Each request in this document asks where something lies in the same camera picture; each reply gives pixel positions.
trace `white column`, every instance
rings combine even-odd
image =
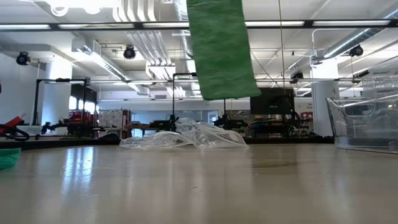
[[[72,78],[72,65],[66,61],[48,63],[45,71],[46,79]],[[44,84],[42,125],[46,122],[58,123],[60,118],[69,117],[69,97],[71,86],[69,84]]]
[[[322,61],[312,67],[312,78],[338,78],[337,59]],[[318,82],[312,84],[314,131],[320,136],[333,136],[326,98],[339,98],[338,82]]]

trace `table surface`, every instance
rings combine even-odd
[[[24,151],[4,223],[396,223],[398,156],[331,144]]]

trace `green fabric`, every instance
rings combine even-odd
[[[242,2],[187,0],[193,53],[205,100],[258,96]]]
[[[15,166],[21,149],[0,149],[0,170]]]

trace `ceiling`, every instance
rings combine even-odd
[[[380,15],[386,9],[398,7],[396,0],[280,0],[282,19],[380,19]],[[280,19],[278,0],[243,0],[243,9],[246,20],[271,20]],[[162,4],[155,0],[155,14],[160,21],[176,21],[177,16],[173,4]],[[111,9],[103,9],[99,14],[90,15],[82,9],[70,9],[64,17],[55,17],[50,12],[50,7],[45,2],[27,2],[18,0],[0,0],[0,21],[5,22],[114,22]],[[287,68],[296,62],[300,56],[307,53],[313,47],[326,49],[339,40],[352,33],[353,30],[318,30],[314,34],[309,29],[283,30],[284,40],[283,55],[280,51],[280,30],[248,30],[250,46],[252,50],[252,66],[257,78],[279,77],[282,72],[290,74]],[[182,38],[173,35],[176,30],[161,31],[162,37],[172,60],[183,59]],[[349,57],[339,58],[339,75],[347,77],[352,72],[375,66],[391,66],[396,62],[398,45],[392,44],[389,48],[383,48],[387,44],[397,40],[398,29],[386,29],[380,34],[363,42],[364,55],[354,58],[351,66]],[[72,53],[72,39],[77,35],[97,40],[106,54],[115,64],[128,71],[130,77],[143,78],[142,75],[134,75],[135,71],[145,70],[146,62],[137,56],[134,60],[125,60],[123,51],[130,44],[124,32],[29,32],[29,33],[0,33],[0,45],[10,44],[49,44],[74,59],[73,63],[85,68],[86,72],[76,72],[75,76],[89,76],[92,79],[112,78],[106,70],[97,64],[83,61]],[[306,76],[310,67],[303,69]],[[126,86],[107,85],[105,90],[128,90]]]

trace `black monitor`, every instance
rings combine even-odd
[[[294,91],[292,88],[260,88],[261,95],[250,97],[251,114],[292,114]]]

